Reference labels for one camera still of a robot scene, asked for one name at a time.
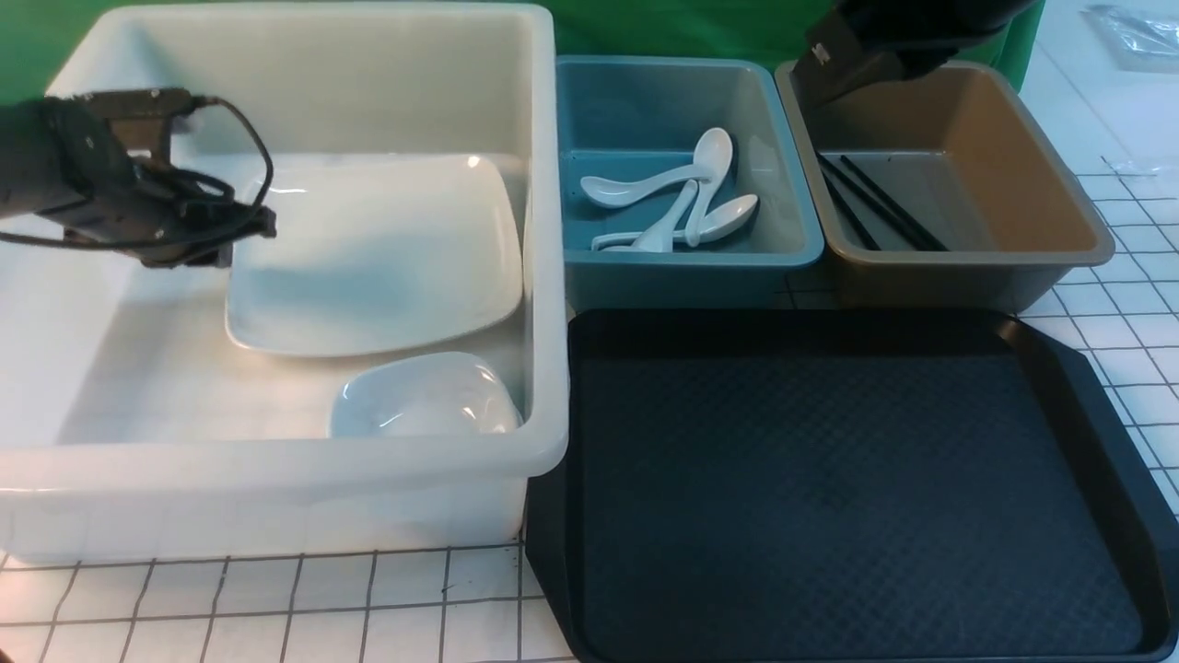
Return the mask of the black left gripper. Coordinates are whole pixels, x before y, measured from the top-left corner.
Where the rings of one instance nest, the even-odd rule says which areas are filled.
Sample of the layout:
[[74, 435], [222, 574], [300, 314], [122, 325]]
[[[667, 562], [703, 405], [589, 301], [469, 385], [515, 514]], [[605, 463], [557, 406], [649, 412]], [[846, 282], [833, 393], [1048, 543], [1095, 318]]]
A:
[[277, 236], [270, 206], [257, 206], [241, 224], [228, 180], [153, 162], [118, 138], [88, 142], [71, 159], [75, 196], [55, 205], [71, 249], [123, 252], [149, 268], [228, 269], [233, 242]]

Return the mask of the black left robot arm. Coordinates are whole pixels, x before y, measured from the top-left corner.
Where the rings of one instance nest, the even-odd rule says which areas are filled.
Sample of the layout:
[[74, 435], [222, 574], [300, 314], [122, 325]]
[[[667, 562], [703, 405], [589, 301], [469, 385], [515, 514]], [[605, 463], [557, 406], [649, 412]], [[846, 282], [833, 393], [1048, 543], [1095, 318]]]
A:
[[121, 252], [150, 269], [228, 267], [236, 242], [274, 238], [276, 214], [264, 205], [274, 160], [249, 122], [243, 127], [265, 166], [245, 204], [233, 186], [171, 162], [173, 123], [231, 101], [189, 88], [110, 88], [45, 96], [4, 107], [4, 217], [37, 215], [61, 238], [5, 232], [18, 245]]

